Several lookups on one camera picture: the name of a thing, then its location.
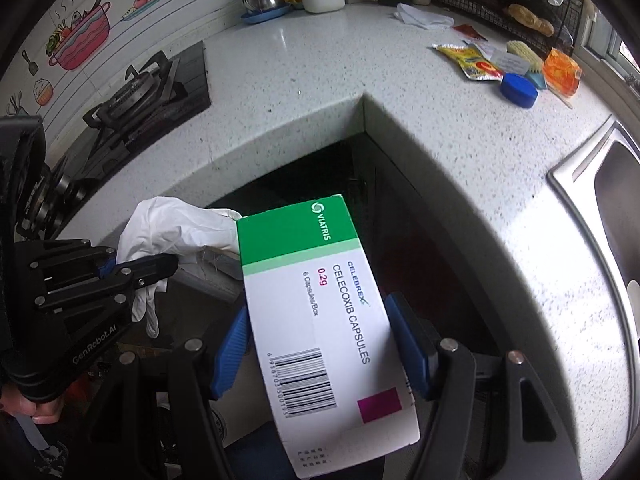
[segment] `orange package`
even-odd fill
[[[542,67],[546,83],[565,97],[575,94],[580,84],[582,69],[567,54],[554,48]]]

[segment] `snack packet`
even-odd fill
[[[463,34],[464,36],[471,38],[472,40],[486,41],[486,38],[468,23],[463,23],[462,25],[456,25],[455,27],[451,27],[451,28],[453,30],[458,31],[460,34]]]
[[[554,48],[542,67],[546,82],[564,97],[573,96],[580,84],[582,69],[567,54]]]
[[[489,63],[472,44],[458,46],[452,44],[433,45],[436,50],[455,59],[462,72],[474,81],[502,81],[502,72]]]

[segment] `screw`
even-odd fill
[[[184,347],[189,351],[189,352],[197,352],[198,350],[200,350],[202,348],[202,341],[200,339],[194,338],[194,339],[189,339],[185,344]]]
[[[124,365],[130,365],[133,361],[136,360],[136,355],[131,351],[124,352],[124,354],[120,354],[118,360]]]
[[[515,365],[521,365],[524,362],[524,354],[520,350],[511,350],[507,357]]]
[[[440,346],[443,350],[455,352],[458,349],[458,342],[455,339],[446,337],[440,342]]]

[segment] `gas stove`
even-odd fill
[[[82,131],[53,170],[43,168],[31,195],[25,238],[51,238],[82,204],[136,155],[211,104],[202,42],[167,59],[154,54],[124,85],[87,111]]]

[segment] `green box top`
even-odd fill
[[[238,220],[240,259],[245,274],[293,263],[288,254],[315,250],[309,258],[360,246],[341,195],[287,205]],[[262,264],[278,258],[280,264]]]

